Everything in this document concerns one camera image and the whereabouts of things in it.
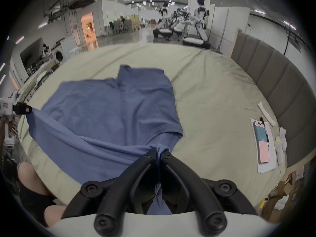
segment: black pen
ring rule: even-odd
[[[265,131],[265,135],[267,136],[267,142],[268,142],[268,145],[270,145],[269,143],[269,138],[268,138],[268,134],[267,134],[267,130],[265,128],[265,124],[264,124],[264,121],[263,121],[263,117],[260,117],[260,121],[262,122],[262,124],[264,125],[264,131]]]

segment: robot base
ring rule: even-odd
[[[153,30],[155,38],[158,38],[158,35],[162,35],[164,38],[171,38],[173,32],[169,29],[155,29]]]
[[[211,44],[209,42],[201,40],[201,39],[191,38],[191,37],[184,38],[182,41],[182,44],[201,47],[201,48],[205,48],[205,49],[211,48]]]
[[[175,34],[177,34],[178,36],[182,36],[182,34],[183,34],[183,30],[178,29],[178,28],[175,28],[175,29],[173,30],[173,32],[174,32]]]

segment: cardboard box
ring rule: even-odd
[[[295,190],[295,182],[296,182],[296,173],[293,172],[288,176],[288,180],[286,182],[279,182],[276,190],[278,191],[278,196],[272,197],[265,204],[262,210],[261,216],[266,219],[270,223],[280,223],[286,215],[290,212],[292,196]],[[279,199],[283,196],[289,195],[289,199],[285,204],[285,207],[282,210],[277,210],[274,208],[275,204]]]

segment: person's leg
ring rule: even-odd
[[[61,217],[66,209],[64,205],[51,205],[45,209],[44,218],[48,227],[53,227],[61,220]]]
[[[37,175],[31,163],[21,163],[18,170],[18,177],[20,182],[29,190],[45,196],[52,195]]]
[[[43,226],[47,226],[44,211],[53,202],[54,196],[45,187],[32,164],[21,163],[18,170],[20,199],[24,208]]]

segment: gray headboard panel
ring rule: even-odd
[[[239,32],[231,58],[254,80],[287,130],[288,167],[316,147],[316,98],[301,72],[268,44]]]

